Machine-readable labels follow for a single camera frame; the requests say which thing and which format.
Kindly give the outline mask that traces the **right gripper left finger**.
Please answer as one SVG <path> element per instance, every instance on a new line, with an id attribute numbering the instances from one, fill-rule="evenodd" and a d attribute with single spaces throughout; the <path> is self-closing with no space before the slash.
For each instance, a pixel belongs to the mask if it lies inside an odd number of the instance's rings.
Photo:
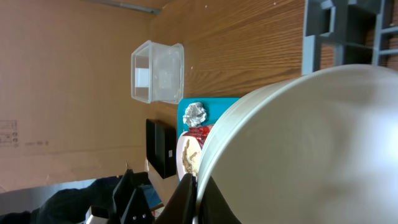
<path id="1" fill-rule="evenodd" d="M 154 224 L 192 224 L 196 198 L 196 177 L 185 174 Z"/>

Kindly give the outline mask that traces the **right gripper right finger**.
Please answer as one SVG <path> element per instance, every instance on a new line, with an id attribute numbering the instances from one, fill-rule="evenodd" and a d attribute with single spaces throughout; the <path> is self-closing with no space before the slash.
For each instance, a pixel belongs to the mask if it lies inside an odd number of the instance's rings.
<path id="1" fill-rule="evenodd" d="M 212 177 L 206 185 L 198 218 L 201 224 L 241 224 Z"/>

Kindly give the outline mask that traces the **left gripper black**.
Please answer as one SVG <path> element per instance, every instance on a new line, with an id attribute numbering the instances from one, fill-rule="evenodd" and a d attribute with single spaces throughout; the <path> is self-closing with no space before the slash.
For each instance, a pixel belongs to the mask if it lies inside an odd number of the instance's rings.
<path id="1" fill-rule="evenodd" d="M 143 189 L 150 185 L 146 172 L 134 173 L 127 169 L 113 190 L 113 211 L 107 224 L 152 224 L 155 218 Z"/>

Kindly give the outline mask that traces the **white bowl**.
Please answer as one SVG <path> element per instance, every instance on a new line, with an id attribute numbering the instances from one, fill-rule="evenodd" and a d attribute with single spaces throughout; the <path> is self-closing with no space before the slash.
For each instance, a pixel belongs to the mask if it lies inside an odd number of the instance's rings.
<path id="1" fill-rule="evenodd" d="M 197 205 L 210 182 L 242 223 L 396 223 L 397 72 L 342 65 L 248 93 L 205 141 Z"/>

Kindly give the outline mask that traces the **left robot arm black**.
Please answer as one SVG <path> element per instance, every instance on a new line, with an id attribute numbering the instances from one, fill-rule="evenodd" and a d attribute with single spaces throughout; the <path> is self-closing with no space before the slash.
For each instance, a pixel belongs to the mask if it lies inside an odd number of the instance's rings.
<path id="1" fill-rule="evenodd" d="M 109 212 L 108 223 L 119 223 L 120 218 L 113 212 L 113 191 L 120 180 L 119 177 L 105 177 L 95 180 L 83 189 L 59 190 L 41 207 L 31 212 L 1 215 L 1 223 L 83 223 L 91 206 L 107 209 Z"/>

